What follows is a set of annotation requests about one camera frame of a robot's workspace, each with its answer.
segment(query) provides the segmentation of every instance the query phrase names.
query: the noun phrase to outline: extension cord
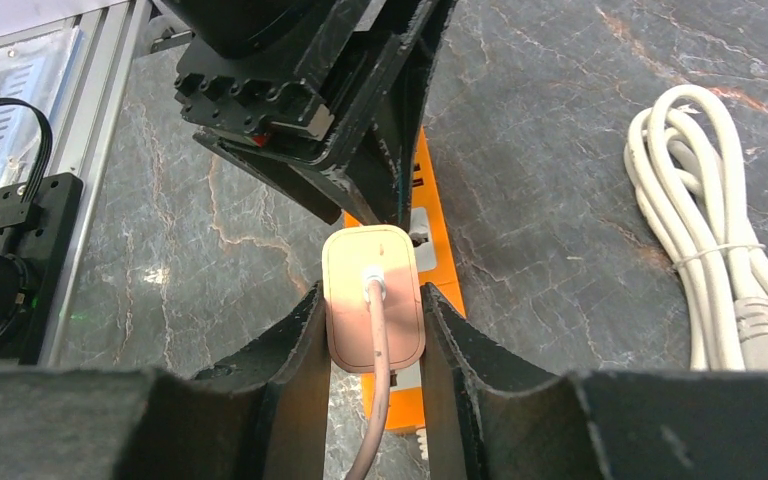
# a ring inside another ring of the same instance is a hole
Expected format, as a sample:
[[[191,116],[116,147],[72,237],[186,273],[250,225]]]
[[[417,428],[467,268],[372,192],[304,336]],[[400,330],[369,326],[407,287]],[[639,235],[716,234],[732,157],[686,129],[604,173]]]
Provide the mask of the extension cord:
[[[721,152],[672,108],[679,99],[708,115]],[[668,90],[632,120],[624,161],[684,285],[691,368],[768,370],[768,259],[746,213],[743,149],[725,105],[699,86]]]

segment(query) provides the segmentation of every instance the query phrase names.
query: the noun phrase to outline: black mounting plate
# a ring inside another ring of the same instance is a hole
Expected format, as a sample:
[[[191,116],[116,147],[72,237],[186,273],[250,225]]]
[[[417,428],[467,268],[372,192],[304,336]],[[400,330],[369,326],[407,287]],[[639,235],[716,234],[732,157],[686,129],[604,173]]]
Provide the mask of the black mounting plate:
[[[23,186],[0,188],[0,212],[19,205],[22,197],[17,192]],[[39,291],[28,318],[0,345],[0,359],[17,359],[20,365],[35,365],[39,360],[83,188],[83,182],[71,173],[53,175],[42,181],[36,197],[36,204],[42,210],[37,226],[20,235],[15,250],[10,252],[33,269],[39,279]],[[0,233],[0,252],[4,241],[5,236]]]

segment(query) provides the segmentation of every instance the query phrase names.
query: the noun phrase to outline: table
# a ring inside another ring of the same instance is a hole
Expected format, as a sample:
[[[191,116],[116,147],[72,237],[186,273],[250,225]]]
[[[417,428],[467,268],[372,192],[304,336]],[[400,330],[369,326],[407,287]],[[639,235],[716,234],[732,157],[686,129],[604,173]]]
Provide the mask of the table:
[[[80,262],[62,366],[188,376],[282,318],[320,277],[327,226],[190,139],[182,50],[135,62]],[[425,126],[469,321],[552,372],[686,368],[669,259],[621,152],[666,89],[724,99],[768,253],[768,0],[461,0]],[[326,476],[361,439],[358,380],[332,374]],[[422,478],[411,437],[374,474]]]

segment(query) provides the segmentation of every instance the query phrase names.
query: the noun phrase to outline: black cable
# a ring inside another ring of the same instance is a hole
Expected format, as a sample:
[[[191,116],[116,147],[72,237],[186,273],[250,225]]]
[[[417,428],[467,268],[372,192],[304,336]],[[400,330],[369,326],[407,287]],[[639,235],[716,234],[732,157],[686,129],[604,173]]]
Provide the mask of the black cable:
[[[51,158],[51,149],[54,146],[54,135],[51,132],[51,124],[48,118],[37,107],[17,98],[0,98],[0,107],[17,105],[31,109],[40,126],[40,146],[37,150],[37,157],[31,167],[31,173],[28,175],[28,184],[25,186],[25,193],[22,195],[20,203],[32,203],[39,191],[42,179],[45,176],[45,170],[48,168],[48,161]]]

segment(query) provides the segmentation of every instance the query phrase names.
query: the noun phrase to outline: cable tie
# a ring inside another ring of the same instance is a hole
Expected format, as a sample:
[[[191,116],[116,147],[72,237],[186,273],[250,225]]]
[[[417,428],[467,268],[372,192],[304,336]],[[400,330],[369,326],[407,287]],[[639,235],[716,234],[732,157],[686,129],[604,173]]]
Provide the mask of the cable tie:
[[[767,246],[764,245],[763,243],[724,243],[722,245],[717,245],[714,248],[709,248],[708,250],[702,250],[701,252],[696,252],[695,254],[689,257],[682,258],[681,260],[673,264],[673,270],[678,270],[679,268],[686,265],[687,262],[698,260],[703,256],[708,255],[709,253],[722,252],[723,250],[731,250],[732,248],[746,248],[746,249],[760,248],[761,250],[763,250],[767,248]]]

